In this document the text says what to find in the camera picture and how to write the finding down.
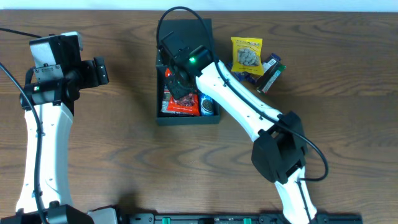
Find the red Hacks candy bag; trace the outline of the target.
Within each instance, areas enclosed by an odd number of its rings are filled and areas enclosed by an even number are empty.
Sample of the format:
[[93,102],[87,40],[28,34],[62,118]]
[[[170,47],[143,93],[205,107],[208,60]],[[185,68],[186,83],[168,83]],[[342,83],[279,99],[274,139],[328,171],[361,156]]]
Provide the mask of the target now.
[[198,95],[190,93],[176,100],[171,94],[168,110],[170,111],[168,114],[199,116]]

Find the dark green box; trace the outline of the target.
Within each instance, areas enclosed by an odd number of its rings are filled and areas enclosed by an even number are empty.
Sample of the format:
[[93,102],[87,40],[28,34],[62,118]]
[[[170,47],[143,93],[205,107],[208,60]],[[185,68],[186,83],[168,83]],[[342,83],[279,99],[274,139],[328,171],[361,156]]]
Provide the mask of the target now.
[[[209,46],[208,36],[197,19],[164,20],[160,25],[159,37],[163,38],[170,32],[181,38],[184,44],[191,49],[200,45]],[[156,56],[155,68],[157,71],[157,98],[156,98],[156,123],[159,126],[191,125],[191,124],[218,124],[221,119],[220,105],[214,101],[214,115],[212,116],[189,116],[161,112],[166,67],[161,65],[160,57]]]

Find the blue Oreo cookie pack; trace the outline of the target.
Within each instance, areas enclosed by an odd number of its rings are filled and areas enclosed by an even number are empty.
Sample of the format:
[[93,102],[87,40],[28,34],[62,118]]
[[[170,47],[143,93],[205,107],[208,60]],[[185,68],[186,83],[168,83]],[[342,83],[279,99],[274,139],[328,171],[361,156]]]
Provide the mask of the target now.
[[213,99],[204,93],[200,94],[200,113],[202,116],[214,115]]

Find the yellow snack bag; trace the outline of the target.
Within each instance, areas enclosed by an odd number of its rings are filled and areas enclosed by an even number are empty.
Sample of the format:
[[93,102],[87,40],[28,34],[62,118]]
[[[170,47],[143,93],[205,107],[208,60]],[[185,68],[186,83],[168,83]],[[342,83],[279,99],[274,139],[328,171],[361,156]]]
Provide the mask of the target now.
[[231,37],[233,45],[233,72],[247,72],[262,76],[262,39],[251,37]]

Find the small red green candy bar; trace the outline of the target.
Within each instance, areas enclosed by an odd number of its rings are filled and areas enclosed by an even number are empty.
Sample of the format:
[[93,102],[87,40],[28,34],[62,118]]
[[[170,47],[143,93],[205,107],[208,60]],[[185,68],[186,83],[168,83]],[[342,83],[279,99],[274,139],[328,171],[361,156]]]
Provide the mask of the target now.
[[267,69],[265,74],[256,82],[256,90],[259,93],[267,93],[280,74],[286,69],[286,66],[280,62],[276,62]]

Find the black snack packet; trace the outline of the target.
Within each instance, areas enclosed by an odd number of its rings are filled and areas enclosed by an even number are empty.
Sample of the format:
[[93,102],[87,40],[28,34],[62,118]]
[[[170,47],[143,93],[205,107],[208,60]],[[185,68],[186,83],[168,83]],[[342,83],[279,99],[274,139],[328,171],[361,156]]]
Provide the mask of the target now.
[[162,113],[170,113],[168,110],[169,102],[170,102],[170,91],[167,88],[167,85],[164,85],[164,92],[163,92],[163,97],[162,97],[162,107],[161,107],[161,112]]

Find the dark blue Eclipse mint pack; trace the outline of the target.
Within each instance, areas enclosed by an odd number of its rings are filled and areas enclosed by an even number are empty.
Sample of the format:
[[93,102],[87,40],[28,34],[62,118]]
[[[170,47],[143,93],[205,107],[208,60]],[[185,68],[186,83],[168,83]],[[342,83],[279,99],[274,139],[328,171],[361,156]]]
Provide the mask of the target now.
[[268,56],[262,63],[263,72],[266,73],[271,67],[280,61],[281,58],[277,54],[271,53],[270,56]]

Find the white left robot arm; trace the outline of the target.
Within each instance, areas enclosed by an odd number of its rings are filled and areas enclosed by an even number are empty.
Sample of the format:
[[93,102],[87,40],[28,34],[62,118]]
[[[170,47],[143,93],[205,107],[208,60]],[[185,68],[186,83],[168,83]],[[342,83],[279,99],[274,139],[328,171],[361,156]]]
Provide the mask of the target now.
[[35,65],[24,84],[1,67],[21,92],[27,125],[25,174],[16,213],[1,223],[120,223],[114,206],[90,212],[74,208],[68,181],[74,102],[80,90],[108,84],[104,59],[82,60],[83,42],[76,31],[31,37]]

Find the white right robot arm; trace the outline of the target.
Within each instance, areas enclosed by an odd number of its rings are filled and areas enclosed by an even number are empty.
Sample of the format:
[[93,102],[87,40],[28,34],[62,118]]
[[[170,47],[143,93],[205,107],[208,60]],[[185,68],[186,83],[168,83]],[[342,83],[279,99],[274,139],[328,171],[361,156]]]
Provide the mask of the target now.
[[317,209],[305,183],[302,124],[294,113],[282,114],[238,82],[211,47],[190,48],[171,32],[158,41],[160,61],[172,74],[166,84],[176,99],[199,91],[222,106],[254,143],[251,161],[274,183],[289,223],[311,223]]

